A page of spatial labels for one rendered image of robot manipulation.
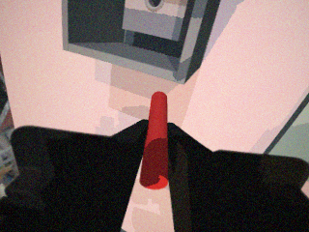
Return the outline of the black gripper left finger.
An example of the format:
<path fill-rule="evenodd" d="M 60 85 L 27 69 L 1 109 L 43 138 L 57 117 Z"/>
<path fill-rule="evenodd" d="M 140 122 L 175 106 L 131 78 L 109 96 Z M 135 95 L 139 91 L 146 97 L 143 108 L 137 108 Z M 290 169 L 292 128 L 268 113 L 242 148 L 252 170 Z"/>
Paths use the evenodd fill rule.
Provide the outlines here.
<path fill-rule="evenodd" d="M 97 181 L 103 232 L 121 232 L 143 158 L 149 120 L 111 136 L 25 125 L 11 134 L 19 174 L 24 170 Z"/>

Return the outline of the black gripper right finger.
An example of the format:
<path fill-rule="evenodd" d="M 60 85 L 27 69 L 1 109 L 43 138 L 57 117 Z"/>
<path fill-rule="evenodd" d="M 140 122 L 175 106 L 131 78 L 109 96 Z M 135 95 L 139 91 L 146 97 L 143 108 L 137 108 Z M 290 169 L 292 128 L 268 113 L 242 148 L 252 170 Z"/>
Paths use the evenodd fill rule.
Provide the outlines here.
<path fill-rule="evenodd" d="M 167 123 L 168 181 L 174 232 L 203 232 L 229 180 L 297 185 L 309 178 L 300 158 L 211 150 L 174 123 Z"/>

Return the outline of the red peg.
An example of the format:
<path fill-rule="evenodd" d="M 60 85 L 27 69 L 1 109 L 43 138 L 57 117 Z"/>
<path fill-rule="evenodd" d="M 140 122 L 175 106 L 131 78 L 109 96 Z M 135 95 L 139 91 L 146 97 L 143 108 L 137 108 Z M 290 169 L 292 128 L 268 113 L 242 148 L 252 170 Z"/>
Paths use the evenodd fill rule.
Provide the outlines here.
<path fill-rule="evenodd" d="M 139 183 L 145 189 L 164 189 L 168 185 L 167 96 L 152 95 L 149 123 Z"/>

